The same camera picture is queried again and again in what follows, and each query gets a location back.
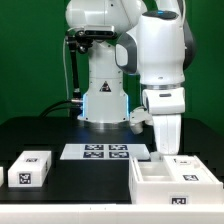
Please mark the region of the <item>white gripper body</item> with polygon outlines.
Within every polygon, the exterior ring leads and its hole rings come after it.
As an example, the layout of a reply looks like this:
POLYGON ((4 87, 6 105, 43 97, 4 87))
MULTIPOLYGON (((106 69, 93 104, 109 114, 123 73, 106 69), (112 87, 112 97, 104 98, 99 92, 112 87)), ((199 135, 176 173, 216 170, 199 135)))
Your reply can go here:
POLYGON ((153 115, 152 118, 157 151, 176 155, 180 147, 181 115, 153 115))

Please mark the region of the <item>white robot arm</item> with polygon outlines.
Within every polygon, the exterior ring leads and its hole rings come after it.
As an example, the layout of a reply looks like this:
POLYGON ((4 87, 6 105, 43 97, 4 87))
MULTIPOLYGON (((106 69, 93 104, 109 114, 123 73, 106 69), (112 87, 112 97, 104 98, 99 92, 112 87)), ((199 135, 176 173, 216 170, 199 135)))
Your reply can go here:
POLYGON ((185 111, 184 70, 195 54, 185 0, 70 0, 70 52, 89 55, 89 89, 79 119, 126 121, 136 134, 151 125, 157 151, 179 151, 185 111))

